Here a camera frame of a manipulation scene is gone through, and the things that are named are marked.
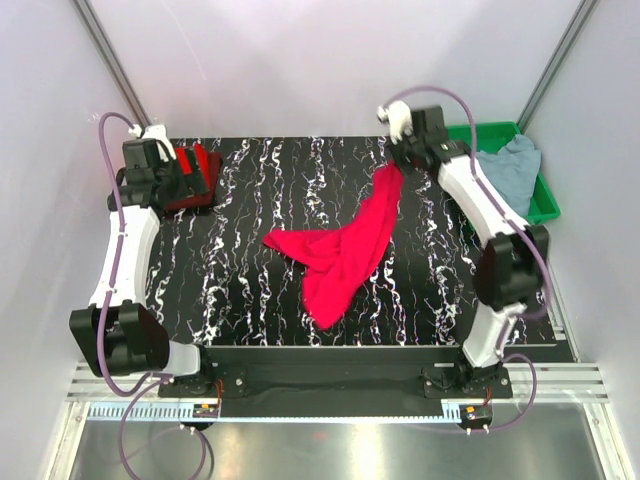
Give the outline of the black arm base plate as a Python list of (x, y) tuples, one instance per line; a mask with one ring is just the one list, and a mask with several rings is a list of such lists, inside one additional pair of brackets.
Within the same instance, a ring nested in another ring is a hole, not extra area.
[(263, 392), (400, 390), (428, 399), (511, 399), (502, 364), (473, 369), (456, 346), (209, 347), (224, 398)]

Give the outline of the magenta t shirt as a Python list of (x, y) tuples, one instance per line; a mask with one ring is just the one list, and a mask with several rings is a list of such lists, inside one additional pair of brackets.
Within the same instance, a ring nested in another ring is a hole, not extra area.
[(403, 183), (400, 169), (389, 163), (374, 172), (372, 194), (346, 226), (274, 229), (264, 237), (265, 246), (305, 266), (303, 305), (319, 329), (341, 319), (382, 261), (396, 226)]

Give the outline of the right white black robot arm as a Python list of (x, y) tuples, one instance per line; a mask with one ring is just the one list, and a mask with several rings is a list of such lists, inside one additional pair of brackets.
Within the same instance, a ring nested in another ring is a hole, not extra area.
[(412, 110), (394, 101), (378, 110), (389, 128), (391, 157), (405, 173), (430, 174), (471, 223), (482, 250), (473, 288), (478, 300), (471, 330), (449, 367), (426, 367), (429, 399), (510, 394), (504, 349), (527, 302), (548, 282), (549, 233), (532, 226), (498, 194), (483, 173), (472, 141), (453, 139), (439, 106)]

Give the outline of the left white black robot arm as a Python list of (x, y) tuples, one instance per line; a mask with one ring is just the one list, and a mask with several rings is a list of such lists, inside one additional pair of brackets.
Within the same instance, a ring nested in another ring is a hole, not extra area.
[(169, 377), (196, 396), (215, 386), (205, 347), (172, 341), (146, 304), (151, 250), (167, 207), (191, 193), (181, 161), (198, 170), (191, 151), (175, 151), (151, 137), (122, 146), (124, 166), (112, 170), (107, 198), (110, 238), (102, 273), (86, 308), (72, 311), (70, 331), (91, 372), (120, 396), (115, 380), (134, 373)]

